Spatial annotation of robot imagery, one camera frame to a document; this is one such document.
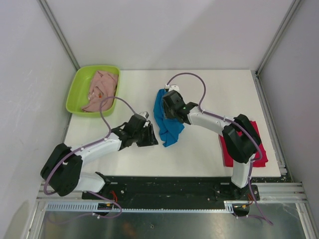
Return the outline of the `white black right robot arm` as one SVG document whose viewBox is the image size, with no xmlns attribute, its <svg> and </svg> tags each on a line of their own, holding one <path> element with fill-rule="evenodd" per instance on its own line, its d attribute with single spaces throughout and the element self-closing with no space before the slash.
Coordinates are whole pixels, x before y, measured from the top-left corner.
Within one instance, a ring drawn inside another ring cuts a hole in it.
<svg viewBox="0 0 319 239">
<path fill-rule="evenodd" d="M 226 151 L 234 161 L 230 195 L 236 200 L 243 199 L 248 194 L 247 184 L 251 178 L 254 158 L 256 154 L 262 157 L 261 139 L 250 120 L 243 114 L 227 118 L 202 110 L 196 103 L 186 104 L 176 90 L 165 92 L 163 109 L 168 119 L 200 126 L 223 137 Z"/>
</svg>

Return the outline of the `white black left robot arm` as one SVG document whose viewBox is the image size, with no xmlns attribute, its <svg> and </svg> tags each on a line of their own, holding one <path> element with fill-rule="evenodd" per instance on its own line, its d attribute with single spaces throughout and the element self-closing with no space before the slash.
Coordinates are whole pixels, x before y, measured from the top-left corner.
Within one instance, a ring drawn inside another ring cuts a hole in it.
<svg viewBox="0 0 319 239">
<path fill-rule="evenodd" d="M 158 144 L 148 112 L 132 115 L 128 122 L 111 129 L 108 136 L 87 145 L 57 145 L 40 172 L 45 181 L 44 193 L 57 193 L 64 197 L 73 191 L 85 191 L 93 192 L 99 199 L 107 198 L 110 193 L 110 181 L 107 177 L 99 172 L 85 173 L 82 169 L 85 165 L 134 143 L 138 147 Z"/>
</svg>

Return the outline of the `blue t shirt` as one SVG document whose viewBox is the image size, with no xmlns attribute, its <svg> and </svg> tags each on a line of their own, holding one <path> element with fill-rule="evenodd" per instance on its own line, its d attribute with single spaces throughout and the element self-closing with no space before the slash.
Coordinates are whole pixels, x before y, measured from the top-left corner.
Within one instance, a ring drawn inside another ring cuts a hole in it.
<svg viewBox="0 0 319 239">
<path fill-rule="evenodd" d="M 184 125 L 176 119 L 165 118 L 162 99 L 164 94 L 164 89 L 158 91 L 153 112 L 155 121 L 159 127 L 159 136 L 161 141 L 163 141 L 163 146 L 169 147 L 178 141 L 179 135 L 184 130 Z"/>
</svg>

